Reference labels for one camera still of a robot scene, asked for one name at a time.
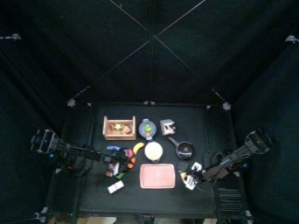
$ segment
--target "pink plate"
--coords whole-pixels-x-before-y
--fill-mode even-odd
[[[172,164],[142,164],[140,167],[140,186],[144,189],[175,188]]]

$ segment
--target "yellow banana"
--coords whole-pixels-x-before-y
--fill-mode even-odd
[[[144,146],[145,146],[144,143],[137,143],[137,144],[134,145],[134,148],[133,148],[133,153],[136,154],[137,151],[140,150],[140,148],[142,148]]]

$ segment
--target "black tent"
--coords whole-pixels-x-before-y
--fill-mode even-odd
[[[65,135],[65,121],[85,119],[88,103],[149,102],[231,105],[236,146],[251,130],[271,133],[275,147],[249,159],[244,174],[248,209],[256,223],[297,223],[297,1],[0,6],[0,222],[44,206],[52,174],[46,157],[29,151],[36,130]],[[212,112],[209,121],[225,132]]]

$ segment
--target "white cup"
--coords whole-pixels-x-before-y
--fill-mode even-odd
[[[157,142],[149,142],[144,147],[144,155],[153,162],[157,163],[164,154],[163,146]]]

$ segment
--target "pan handle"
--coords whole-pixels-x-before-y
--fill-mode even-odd
[[[175,147],[179,146],[179,143],[168,136],[168,139],[171,140],[171,142],[173,143]]]

